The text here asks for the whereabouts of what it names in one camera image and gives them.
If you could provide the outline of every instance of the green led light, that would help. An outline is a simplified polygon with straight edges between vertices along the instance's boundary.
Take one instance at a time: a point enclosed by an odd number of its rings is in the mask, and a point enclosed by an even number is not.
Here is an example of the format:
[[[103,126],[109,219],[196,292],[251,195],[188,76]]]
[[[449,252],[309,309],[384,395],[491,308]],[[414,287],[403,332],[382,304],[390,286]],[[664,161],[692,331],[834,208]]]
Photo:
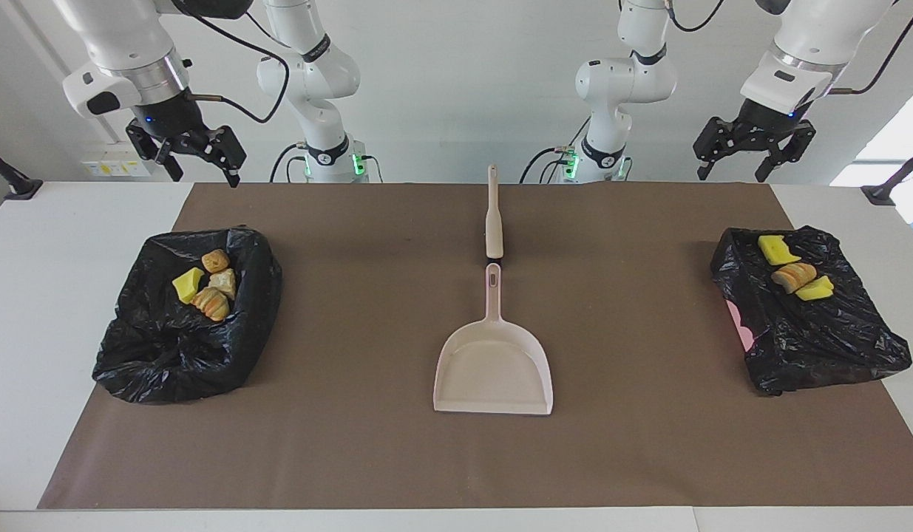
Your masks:
[[[354,173],[358,175],[364,173],[364,164],[362,164],[361,155],[352,154],[351,159],[354,160]]]

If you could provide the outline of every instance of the dustpan handle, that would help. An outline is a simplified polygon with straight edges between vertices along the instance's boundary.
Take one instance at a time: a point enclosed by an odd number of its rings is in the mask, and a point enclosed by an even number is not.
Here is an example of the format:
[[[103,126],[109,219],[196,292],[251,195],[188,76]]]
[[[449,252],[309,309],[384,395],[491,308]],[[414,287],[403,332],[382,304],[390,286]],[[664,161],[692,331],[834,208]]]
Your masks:
[[[489,209],[486,210],[486,256],[503,257],[503,216],[499,212],[499,171],[489,165]]]
[[[499,321],[503,319],[503,269],[499,264],[491,263],[486,266],[486,320]]]

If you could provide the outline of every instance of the white table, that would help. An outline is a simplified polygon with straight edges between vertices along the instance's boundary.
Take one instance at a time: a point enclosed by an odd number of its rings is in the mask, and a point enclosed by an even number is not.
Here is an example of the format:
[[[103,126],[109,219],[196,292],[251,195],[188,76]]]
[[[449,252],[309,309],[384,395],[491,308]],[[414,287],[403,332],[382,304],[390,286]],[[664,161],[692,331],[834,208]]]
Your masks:
[[[87,376],[125,272],[148,236],[172,228],[190,188],[47,183],[33,201],[0,208],[0,531],[913,531],[913,508],[34,511],[94,386]],[[841,239],[873,302],[913,353],[909,226],[856,189],[777,185],[774,192],[794,226]],[[913,432],[913,367],[884,383]]]

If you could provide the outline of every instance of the pink object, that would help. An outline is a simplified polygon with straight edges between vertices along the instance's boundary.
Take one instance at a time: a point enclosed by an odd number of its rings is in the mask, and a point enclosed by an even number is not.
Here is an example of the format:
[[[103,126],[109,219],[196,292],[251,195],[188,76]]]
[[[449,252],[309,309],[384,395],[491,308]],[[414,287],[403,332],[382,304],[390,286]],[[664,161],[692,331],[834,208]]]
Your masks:
[[[726,301],[726,304],[729,305],[729,314],[733,316],[733,323],[736,324],[736,329],[739,331],[739,337],[742,339],[742,346],[744,347],[744,350],[749,351],[755,344],[753,331],[749,330],[749,327],[742,326],[742,316],[739,314],[739,307],[731,301]]]

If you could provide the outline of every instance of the black stand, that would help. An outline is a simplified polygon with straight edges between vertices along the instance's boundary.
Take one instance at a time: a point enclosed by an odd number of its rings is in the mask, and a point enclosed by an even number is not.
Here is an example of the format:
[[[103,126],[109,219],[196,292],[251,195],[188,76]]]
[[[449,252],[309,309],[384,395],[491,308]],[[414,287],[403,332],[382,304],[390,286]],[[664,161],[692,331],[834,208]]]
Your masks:
[[[41,179],[30,179],[23,172],[0,158],[0,175],[10,184],[10,193],[3,196],[5,200],[28,200],[36,195],[43,182]]]
[[[893,202],[893,199],[889,198],[889,193],[893,192],[893,188],[896,185],[901,184],[903,180],[906,179],[906,176],[909,176],[912,173],[913,158],[903,163],[903,165],[900,166],[900,169],[898,169],[891,178],[887,179],[884,184],[861,186],[861,191],[873,205],[896,205],[896,203]]]

